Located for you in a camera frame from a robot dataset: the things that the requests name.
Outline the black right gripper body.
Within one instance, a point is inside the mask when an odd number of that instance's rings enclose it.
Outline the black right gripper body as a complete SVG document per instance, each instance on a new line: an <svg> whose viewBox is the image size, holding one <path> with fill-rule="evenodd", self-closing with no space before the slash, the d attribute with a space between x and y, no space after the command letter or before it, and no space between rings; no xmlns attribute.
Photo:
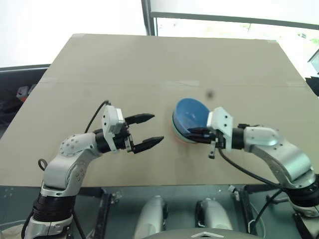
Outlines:
<svg viewBox="0 0 319 239"><path fill-rule="evenodd" d="M214 159L216 149L223 148L224 146L224 139L223 133L220 130L210 130L210 150L208 154L208 158Z"/></svg>

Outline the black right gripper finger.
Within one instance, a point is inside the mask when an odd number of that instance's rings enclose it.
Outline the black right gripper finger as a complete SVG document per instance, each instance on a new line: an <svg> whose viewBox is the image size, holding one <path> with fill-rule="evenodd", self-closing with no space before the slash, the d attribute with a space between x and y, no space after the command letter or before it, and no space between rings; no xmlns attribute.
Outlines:
<svg viewBox="0 0 319 239"><path fill-rule="evenodd" d="M200 134L200 135L209 135L210 130L206 127L195 127L195 128L189 128L188 131L192 134Z"/></svg>
<svg viewBox="0 0 319 239"><path fill-rule="evenodd" d="M196 142L196 143L203 143L203 144L210 144L211 143L211 136L210 135L190 133L190 134L186 134L185 137L191 141Z"/></svg>

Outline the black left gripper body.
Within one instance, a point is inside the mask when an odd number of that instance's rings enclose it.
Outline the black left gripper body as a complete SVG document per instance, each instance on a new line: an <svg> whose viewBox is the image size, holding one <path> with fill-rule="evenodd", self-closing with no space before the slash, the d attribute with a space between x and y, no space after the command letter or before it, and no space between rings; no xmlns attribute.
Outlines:
<svg viewBox="0 0 319 239"><path fill-rule="evenodd" d="M117 150L126 150L127 152L134 152L135 146L132 135L129 131L129 125L124 122L119 133L114 136L114 143Z"/></svg>

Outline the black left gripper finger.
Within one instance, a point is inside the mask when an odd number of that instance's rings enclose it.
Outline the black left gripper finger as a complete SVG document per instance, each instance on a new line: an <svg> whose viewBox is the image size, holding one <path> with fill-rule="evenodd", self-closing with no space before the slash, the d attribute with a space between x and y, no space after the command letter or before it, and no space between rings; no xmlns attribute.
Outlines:
<svg viewBox="0 0 319 239"><path fill-rule="evenodd" d="M156 136L156 137L145 139L142 141L142 143L134 145L133 153L140 153L145 150L151 149L152 147L159 144L163 139L164 139L163 136Z"/></svg>
<svg viewBox="0 0 319 239"><path fill-rule="evenodd" d="M137 115L126 117L125 122L127 125L131 125L131 124L135 124L135 123L140 124L140 123L146 122L154 117L155 117L155 115L148 114L148 113L137 114Z"/></svg>

